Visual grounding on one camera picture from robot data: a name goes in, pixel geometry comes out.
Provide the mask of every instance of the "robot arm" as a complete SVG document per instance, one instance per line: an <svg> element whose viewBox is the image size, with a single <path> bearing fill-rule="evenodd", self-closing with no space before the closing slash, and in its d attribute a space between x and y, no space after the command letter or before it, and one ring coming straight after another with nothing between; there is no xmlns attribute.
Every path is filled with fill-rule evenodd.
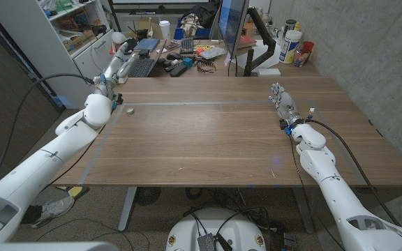
<svg viewBox="0 0 402 251"><path fill-rule="evenodd" d="M122 49L107 68L94 78L96 88L84 103L85 108L65 119L55 130L57 137L43 146L0 180L0 243L10 240L34 198L76 153L97 137L97 129L110 119L121 94L114 93L119 76L125 77L136 56L124 62Z"/></svg>
<svg viewBox="0 0 402 251"><path fill-rule="evenodd" d="M301 166L319 185L347 251L389 251L402 248L402 227L370 213L336 169L336 158L325 137L300 117L291 95L273 84L269 99L275 104L281 126L296 142Z"/></svg>

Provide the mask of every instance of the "wooden table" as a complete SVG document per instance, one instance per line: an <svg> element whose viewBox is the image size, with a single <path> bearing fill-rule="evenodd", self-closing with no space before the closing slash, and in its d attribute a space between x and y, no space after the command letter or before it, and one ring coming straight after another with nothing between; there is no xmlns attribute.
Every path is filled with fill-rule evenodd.
<svg viewBox="0 0 402 251"><path fill-rule="evenodd" d="M194 43L197 45L199 40L194 40ZM156 50L162 47L163 41L161 41L157 46L156 49L151 53L150 59L154 59L157 55ZM201 40L200 45L212 45L211 40ZM214 45L215 47L223 48L225 49L226 46L224 43L221 43L220 45ZM247 48L241 48L237 50L237 55L241 55L244 53L247 53L248 49ZM176 52L179 53L179 48L172 50L171 52ZM162 53L161 58L166 58L167 55L171 52L167 53ZM226 58L226 54L218 56L213 62L216 67L216 72L214 74L209 74L209 73L199 73L196 67L188 69L181 77L206 77L206 76L214 76L214 77L227 77L228 76L228 70L230 71L229 74L230 76L235 76L235 64L231 63L230 64L230 69L228 69L228 66L224 65L224 60ZM307 63L301 68L295 67L293 64L284 64L284 63L278 63L275 66L272 66L272 68L278 68L280 70L281 76L282 77L318 77L320 76L320 73L315 69L312 63ZM238 71L243 71L243 68L238 67ZM160 66L156 66L152 72L150 73L150 77L171 77L169 73L165 72L164 69Z"/></svg>
<svg viewBox="0 0 402 251"><path fill-rule="evenodd" d="M300 185L289 137L267 96L279 82L302 115L337 131L376 187L402 187L402 158L329 77L129 79L125 104L57 185L292 187ZM135 113L125 113L127 107ZM324 128L337 169L350 186L364 180ZM80 156L66 163L70 167ZM305 185L315 181L300 167Z"/></svg>

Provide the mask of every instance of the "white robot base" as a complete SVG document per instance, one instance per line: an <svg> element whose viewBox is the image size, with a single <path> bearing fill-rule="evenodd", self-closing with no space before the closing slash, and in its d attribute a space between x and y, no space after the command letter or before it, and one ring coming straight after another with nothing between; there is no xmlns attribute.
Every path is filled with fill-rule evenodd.
<svg viewBox="0 0 402 251"><path fill-rule="evenodd" d="M208 234L216 235L218 228L236 212L225 208L204 208L194 212L205 227ZM200 233L205 235L204 229L198 223ZM198 225L192 215L180 220L168 234L166 251L200 250L198 245ZM239 214L228 220L220 230L220 234L231 245L233 250L265 251L266 243L260 229L248 218ZM222 251L218 241L216 250Z"/></svg>

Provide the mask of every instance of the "laptop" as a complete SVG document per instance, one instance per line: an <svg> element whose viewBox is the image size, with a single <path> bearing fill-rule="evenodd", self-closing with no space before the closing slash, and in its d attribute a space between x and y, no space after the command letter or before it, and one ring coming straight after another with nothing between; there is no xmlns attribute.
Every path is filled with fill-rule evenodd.
<svg viewBox="0 0 402 251"><path fill-rule="evenodd" d="M159 50L158 55L154 59L138 59L133 64L128 77L148 77L157 60L161 57L162 51L165 47L165 41L162 48Z"/></svg>

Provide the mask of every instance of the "monitor stand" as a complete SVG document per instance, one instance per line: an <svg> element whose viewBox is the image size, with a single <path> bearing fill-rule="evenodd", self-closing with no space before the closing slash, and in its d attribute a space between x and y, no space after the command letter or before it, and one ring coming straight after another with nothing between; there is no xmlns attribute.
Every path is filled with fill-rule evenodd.
<svg viewBox="0 0 402 251"><path fill-rule="evenodd" d="M248 8L247 14L249 14L251 16L251 19L254 21L255 27L257 27L258 32L262 36L263 45L267 45L268 50L255 60L252 60L254 49L249 49L244 72L238 72L237 77L257 77L257 73L253 73L252 70L265 62L272 55L274 55L274 51L276 50L276 41L272 39L272 37L269 35L268 30L266 30L265 24L263 24L262 19L258 15L257 10L254 7Z"/></svg>

